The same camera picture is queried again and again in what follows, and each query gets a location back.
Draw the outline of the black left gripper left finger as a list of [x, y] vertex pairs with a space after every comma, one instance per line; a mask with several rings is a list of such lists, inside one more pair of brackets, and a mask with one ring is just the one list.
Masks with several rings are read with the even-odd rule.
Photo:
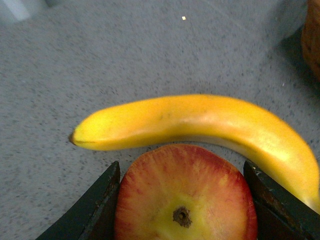
[[38, 240], [113, 240], [120, 164], [113, 162]]

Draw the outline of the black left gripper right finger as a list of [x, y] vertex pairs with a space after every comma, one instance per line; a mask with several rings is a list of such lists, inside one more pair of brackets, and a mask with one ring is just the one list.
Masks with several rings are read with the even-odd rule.
[[259, 240], [319, 240], [320, 215], [247, 160], [243, 175], [257, 215]]

